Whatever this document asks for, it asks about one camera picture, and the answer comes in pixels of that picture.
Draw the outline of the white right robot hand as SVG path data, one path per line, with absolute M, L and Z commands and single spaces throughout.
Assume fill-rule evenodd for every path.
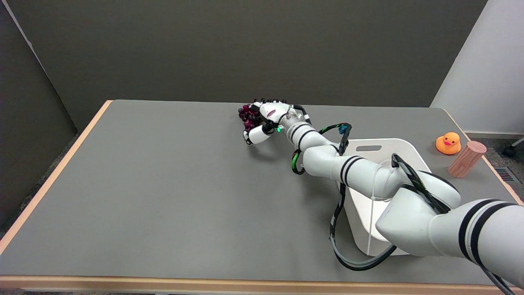
M 281 121 L 296 115 L 292 105 L 279 100 L 262 100 L 245 104 L 238 109 L 243 121 L 243 138 L 248 145 L 266 141 L 274 132 L 281 132 Z

